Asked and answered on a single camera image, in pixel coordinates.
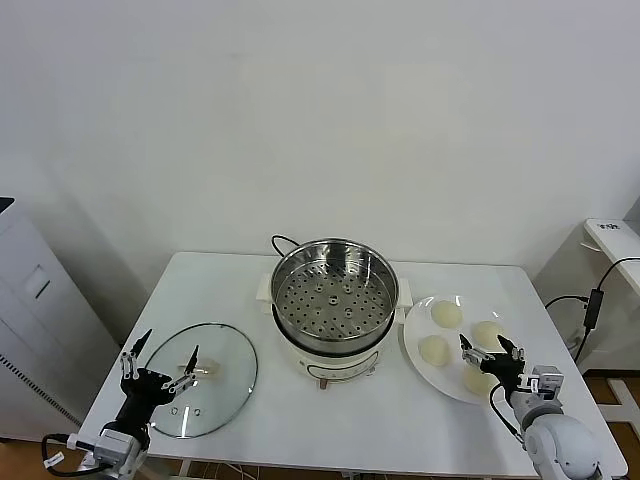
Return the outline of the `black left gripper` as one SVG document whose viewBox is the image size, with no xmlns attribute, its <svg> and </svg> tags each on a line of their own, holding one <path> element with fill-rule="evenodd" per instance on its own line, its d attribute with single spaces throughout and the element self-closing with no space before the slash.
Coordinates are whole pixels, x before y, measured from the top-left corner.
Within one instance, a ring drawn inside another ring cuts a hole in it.
<svg viewBox="0 0 640 480">
<path fill-rule="evenodd" d="M 151 336 L 149 329 L 137 339 L 133 347 L 120 355 L 121 389 L 126 396 L 116 423 L 120 426 L 138 428 L 146 425 L 155 409 L 167 405 L 174 399 L 173 393 L 184 393 L 196 383 L 194 373 L 199 346 L 194 350 L 183 369 L 183 375 L 172 380 L 170 376 L 138 367 L 138 357 Z"/>
</svg>

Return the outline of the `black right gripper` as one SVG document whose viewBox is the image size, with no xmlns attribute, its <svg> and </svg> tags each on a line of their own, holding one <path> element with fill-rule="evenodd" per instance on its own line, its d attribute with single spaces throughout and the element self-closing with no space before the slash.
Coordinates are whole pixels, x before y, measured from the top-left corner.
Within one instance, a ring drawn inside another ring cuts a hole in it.
<svg viewBox="0 0 640 480">
<path fill-rule="evenodd" d="M 517 347 L 503 335 L 497 336 L 503 353 L 486 353 L 475 348 L 464 334 L 459 334 L 462 359 L 480 371 L 494 375 L 503 386 L 506 395 L 511 395 L 520 385 L 524 373 L 524 349 Z"/>
</svg>

